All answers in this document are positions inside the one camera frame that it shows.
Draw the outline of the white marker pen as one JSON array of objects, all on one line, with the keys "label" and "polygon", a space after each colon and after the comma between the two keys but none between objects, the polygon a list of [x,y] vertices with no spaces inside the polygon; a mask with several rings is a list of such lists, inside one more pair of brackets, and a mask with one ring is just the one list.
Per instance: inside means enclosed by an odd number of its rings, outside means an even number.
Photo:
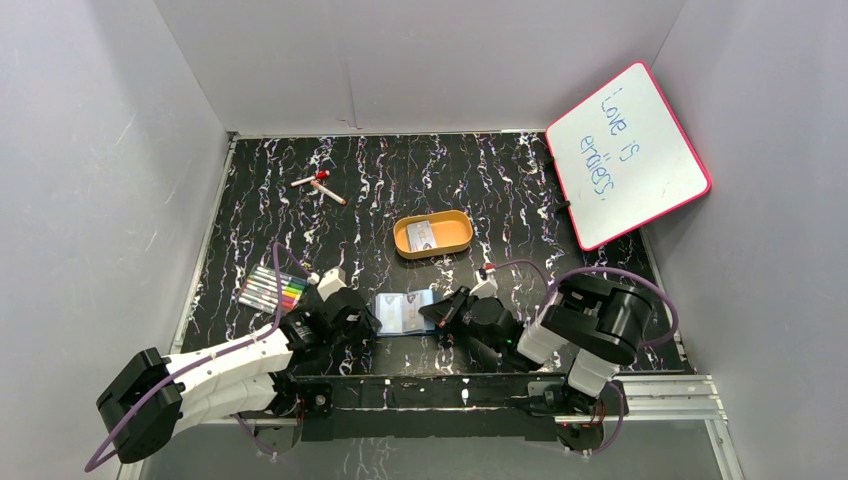
[{"label": "white marker pen", "polygon": [[333,201],[337,202],[338,204],[340,204],[340,205],[346,205],[347,204],[347,201],[343,197],[341,197],[337,193],[330,190],[328,187],[323,185],[321,182],[319,182],[317,180],[312,180],[310,182],[310,184],[315,190],[321,192],[323,195],[327,196],[328,198],[332,199]]}]

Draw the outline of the red capped marker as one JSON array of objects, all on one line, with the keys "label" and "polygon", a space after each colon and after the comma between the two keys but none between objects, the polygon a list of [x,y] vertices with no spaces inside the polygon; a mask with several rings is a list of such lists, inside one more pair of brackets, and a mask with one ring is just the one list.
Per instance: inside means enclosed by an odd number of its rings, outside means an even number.
[{"label": "red capped marker", "polygon": [[304,178],[301,178],[301,179],[298,179],[298,180],[291,182],[290,186],[292,188],[299,187],[301,185],[311,183],[312,181],[318,181],[318,180],[325,179],[329,175],[330,175],[329,170],[320,170],[320,171],[316,172],[315,174],[313,174],[311,176],[304,177]]}]

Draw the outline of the colourful marker pen set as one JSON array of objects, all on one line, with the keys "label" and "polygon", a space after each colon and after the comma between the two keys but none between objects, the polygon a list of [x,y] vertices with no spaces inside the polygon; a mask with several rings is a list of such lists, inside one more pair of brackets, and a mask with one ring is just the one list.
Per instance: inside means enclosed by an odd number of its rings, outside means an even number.
[{"label": "colourful marker pen set", "polygon": [[300,302],[307,281],[282,273],[276,278],[274,270],[256,265],[244,279],[237,301],[267,314],[293,310]]}]

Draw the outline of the orange oval tray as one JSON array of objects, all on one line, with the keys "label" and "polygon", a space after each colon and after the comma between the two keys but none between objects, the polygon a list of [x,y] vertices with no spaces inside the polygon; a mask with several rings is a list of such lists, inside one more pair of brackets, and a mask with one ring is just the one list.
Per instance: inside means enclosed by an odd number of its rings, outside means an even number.
[{"label": "orange oval tray", "polygon": [[[428,220],[431,223],[438,246],[430,250],[411,252],[406,226],[423,220]],[[470,218],[464,212],[447,210],[401,218],[393,227],[393,235],[398,254],[407,260],[418,260],[466,250],[473,239],[474,229]]]}]

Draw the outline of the navy blue card holder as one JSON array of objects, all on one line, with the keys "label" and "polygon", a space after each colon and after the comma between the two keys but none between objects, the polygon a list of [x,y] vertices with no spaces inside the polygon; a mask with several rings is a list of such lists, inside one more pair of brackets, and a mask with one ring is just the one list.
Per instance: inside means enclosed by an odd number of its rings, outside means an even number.
[{"label": "navy blue card holder", "polygon": [[407,293],[379,293],[374,298],[374,315],[381,326],[378,336],[429,335],[436,330],[419,309],[434,303],[434,292],[422,289]]}]

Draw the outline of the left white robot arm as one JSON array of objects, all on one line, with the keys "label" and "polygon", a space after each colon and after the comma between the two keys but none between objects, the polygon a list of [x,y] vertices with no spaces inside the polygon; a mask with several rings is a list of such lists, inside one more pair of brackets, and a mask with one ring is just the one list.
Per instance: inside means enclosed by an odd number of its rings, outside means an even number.
[{"label": "left white robot arm", "polygon": [[96,400],[108,436],[86,468],[112,457],[144,460],[211,419],[250,411],[286,416],[305,402],[292,368],[339,343],[371,339],[380,328],[359,293],[343,287],[327,298],[309,293],[271,323],[213,347],[176,355],[142,350]]}]

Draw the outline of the grey credit card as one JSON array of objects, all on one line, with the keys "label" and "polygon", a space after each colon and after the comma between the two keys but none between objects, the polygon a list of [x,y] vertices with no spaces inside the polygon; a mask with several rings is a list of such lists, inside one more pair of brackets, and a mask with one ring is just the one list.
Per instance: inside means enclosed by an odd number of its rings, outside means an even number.
[{"label": "grey credit card", "polygon": [[402,297],[402,327],[405,333],[423,331],[425,319],[419,313],[419,309],[426,300],[426,291],[415,291],[404,294]]},{"label": "grey credit card", "polygon": [[379,336],[397,336],[404,333],[402,293],[377,294],[374,314],[381,324],[378,330]]},{"label": "grey credit card", "polygon": [[411,252],[421,252],[438,246],[432,225],[428,220],[408,224],[406,233]]}]

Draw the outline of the pink framed whiteboard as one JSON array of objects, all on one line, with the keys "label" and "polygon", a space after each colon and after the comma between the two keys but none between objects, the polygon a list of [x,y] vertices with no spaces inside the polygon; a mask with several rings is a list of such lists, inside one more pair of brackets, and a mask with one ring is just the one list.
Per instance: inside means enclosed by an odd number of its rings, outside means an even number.
[{"label": "pink framed whiteboard", "polygon": [[637,61],[545,131],[568,213],[595,250],[707,194],[712,179],[648,64]]}]

